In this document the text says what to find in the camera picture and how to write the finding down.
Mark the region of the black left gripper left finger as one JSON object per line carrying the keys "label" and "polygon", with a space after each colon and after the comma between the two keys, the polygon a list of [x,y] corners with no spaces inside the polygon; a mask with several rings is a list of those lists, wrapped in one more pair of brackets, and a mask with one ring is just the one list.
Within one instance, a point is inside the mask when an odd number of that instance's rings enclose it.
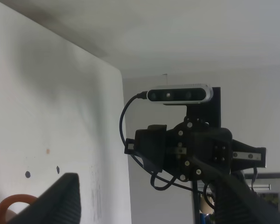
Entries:
{"label": "black left gripper left finger", "polygon": [[81,221],[77,173],[65,173],[9,224],[78,224]]}

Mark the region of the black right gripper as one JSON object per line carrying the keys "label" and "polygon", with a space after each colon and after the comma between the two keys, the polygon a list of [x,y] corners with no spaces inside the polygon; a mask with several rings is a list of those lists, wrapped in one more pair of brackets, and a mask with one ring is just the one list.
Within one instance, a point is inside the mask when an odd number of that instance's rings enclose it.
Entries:
{"label": "black right gripper", "polygon": [[166,125],[137,130],[134,139],[126,139],[125,153],[140,157],[145,170],[166,171],[182,182],[203,179],[207,167],[227,175],[266,167],[266,148],[233,139],[227,128],[188,118],[170,130]]}

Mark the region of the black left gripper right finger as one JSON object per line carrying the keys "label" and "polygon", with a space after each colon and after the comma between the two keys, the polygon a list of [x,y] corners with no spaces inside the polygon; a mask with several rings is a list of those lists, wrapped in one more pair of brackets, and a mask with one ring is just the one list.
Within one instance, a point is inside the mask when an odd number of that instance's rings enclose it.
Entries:
{"label": "black left gripper right finger", "polygon": [[196,157],[190,161],[201,169],[202,181],[215,188],[216,224],[280,224],[280,213],[247,184]]}

